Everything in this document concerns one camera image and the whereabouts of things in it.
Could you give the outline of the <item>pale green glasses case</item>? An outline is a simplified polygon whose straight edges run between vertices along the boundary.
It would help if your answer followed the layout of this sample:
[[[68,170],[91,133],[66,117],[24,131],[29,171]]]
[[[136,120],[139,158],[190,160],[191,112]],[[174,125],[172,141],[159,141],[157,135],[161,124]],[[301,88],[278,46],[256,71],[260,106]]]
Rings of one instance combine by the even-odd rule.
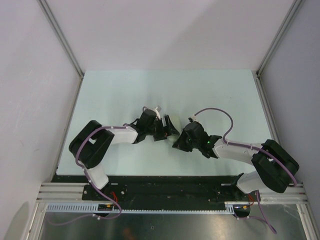
[[[176,114],[168,115],[168,136],[167,140],[169,143],[173,144],[182,133],[182,125],[180,117]]]

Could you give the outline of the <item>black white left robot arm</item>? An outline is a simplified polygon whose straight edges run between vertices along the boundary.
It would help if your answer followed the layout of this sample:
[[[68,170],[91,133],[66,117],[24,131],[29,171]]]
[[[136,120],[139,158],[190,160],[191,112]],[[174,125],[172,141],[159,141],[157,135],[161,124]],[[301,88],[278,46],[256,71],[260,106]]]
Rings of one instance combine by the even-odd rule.
[[[82,168],[89,183],[93,184],[93,194],[100,200],[110,196],[109,178],[105,174],[102,161],[111,145],[138,144],[147,136],[155,142],[167,140],[173,143],[182,132],[181,121],[177,115],[144,108],[140,117],[122,126],[103,126],[96,120],[89,121],[69,144],[68,150],[75,163]]]

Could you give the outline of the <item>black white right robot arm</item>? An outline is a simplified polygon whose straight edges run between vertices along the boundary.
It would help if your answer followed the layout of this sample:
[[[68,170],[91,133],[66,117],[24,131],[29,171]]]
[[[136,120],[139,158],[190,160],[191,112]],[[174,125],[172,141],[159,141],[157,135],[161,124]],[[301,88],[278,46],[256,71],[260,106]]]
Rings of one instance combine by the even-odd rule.
[[[192,152],[197,149],[206,158],[231,159],[255,168],[250,173],[241,173],[230,188],[231,196],[242,201],[249,193],[270,189],[284,193],[287,187],[295,187],[295,174],[299,164],[274,140],[248,144],[232,142],[224,136],[208,135],[203,126],[193,121],[187,124],[173,148]]]

